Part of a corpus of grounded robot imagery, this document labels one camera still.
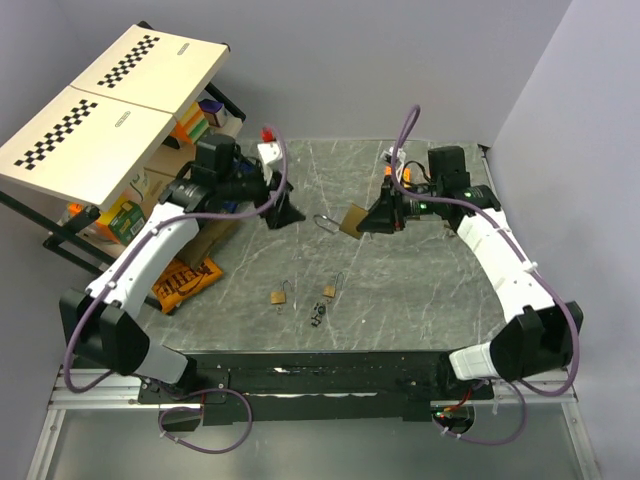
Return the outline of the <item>large brass padlock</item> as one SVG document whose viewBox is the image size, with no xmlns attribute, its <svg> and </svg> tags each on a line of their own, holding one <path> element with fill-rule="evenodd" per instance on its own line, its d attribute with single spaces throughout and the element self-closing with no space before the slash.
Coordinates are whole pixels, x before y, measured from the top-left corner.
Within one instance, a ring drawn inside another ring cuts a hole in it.
<svg viewBox="0 0 640 480">
<path fill-rule="evenodd" d="M 367 216 L 368 211 L 356 204 L 351 204 L 341 221 L 334 220 L 324 214 L 314 214 L 313 222 L 320 229 L 330 233 L 343 233 L 354 239 L 361 239 L 363 233 L 358 230 L 359 224 Z"/>
</svg>

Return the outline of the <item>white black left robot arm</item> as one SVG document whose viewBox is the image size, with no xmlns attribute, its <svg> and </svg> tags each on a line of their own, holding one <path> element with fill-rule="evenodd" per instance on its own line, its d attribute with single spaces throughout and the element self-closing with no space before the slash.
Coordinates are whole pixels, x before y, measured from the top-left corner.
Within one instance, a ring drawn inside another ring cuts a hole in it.
<svg viewBox="0 0 640 480">
<path fill-rule="evenodd" d="M 75 357 L 106 368 L 109 374 L 139 376 L 161 382 L 177 402 L 191 399 L 198 387 L 194 358 L 150 339 L 137 317 L 152 286 L 180 250 L 211 220 L 262 218 L 271 230 L 305 219 L 289 200 L 285 140 L 259 146 L 249 158 L 228 135 L 208 134 L 160 195 L 143 229 L 116 261 L 84 290 L 64 293 L 59 308 L 67 347 L 64 382 L 73 384 Z"/>
</svg>

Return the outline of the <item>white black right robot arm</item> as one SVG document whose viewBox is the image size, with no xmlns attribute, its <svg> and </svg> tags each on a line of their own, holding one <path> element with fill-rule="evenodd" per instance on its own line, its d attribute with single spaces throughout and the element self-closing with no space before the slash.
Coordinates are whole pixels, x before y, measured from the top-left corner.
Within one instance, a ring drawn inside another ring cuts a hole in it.
<svg viewBox="0 0 640 480">
<path fill-rule="evenodd" d="M 430 150 L 421 183 L 411 181 L 402 149 L 390 147 L 382 159 L 380 195 L 357 231 L 394 234 L 411 220 L 438 216 L 474 254 L 503 310 L 505 325 L 492 340 L 449 353 L 447 367 L 436 376 L 438 390 L 454 399 L 475 379 L 520 381 L 570 366 L 583 313 L 542 282 L 493 190 L 472 184 L 463 149 Z"/>
</svg>

